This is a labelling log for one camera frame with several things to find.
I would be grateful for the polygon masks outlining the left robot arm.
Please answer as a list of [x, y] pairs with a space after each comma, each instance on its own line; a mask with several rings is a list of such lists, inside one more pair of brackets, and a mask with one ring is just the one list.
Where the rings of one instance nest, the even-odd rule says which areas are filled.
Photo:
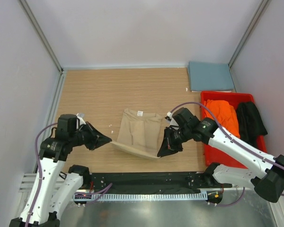
[[74, 114], [62, 114], [57, 121], [55, 136], [35, 145], [37, 174], [27, 200], [18, 218], [11, 227], [58, 227], [69, 201], [80, 189], [90, 186], [89, 168], [73, 165], [63, 184], [55, 192], [56, 182], [68, 155], [74, 147], [84, 145], [95, 150], [112, 142], [112, 139], [96, 130], [89, 122]]

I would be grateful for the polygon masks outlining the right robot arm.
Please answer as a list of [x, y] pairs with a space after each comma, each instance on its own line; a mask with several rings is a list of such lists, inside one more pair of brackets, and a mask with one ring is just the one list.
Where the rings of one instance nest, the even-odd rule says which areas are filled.
[[232, 135], [211, 118], [199, 120], [187, 108], [168, 113], [169, 127], [165, 128], [158, 157], [176, 154], [182, 144], [194, 140], [218, 149], [242, 163], [245, 168], [210, 164], [204, 172], [209, 187], [232, 184], [252, 189], [266, 201], [276, 203], [284, 191], [284, 156], [274, 157]]

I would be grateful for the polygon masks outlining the beige t shirt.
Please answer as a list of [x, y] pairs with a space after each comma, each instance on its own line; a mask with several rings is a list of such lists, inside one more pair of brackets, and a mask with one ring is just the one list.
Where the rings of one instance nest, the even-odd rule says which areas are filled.
[[158, 159], [158, 139], [163, 117], [124, 109], [119, 134], [112, 146], [120, 151], [141, 158]]

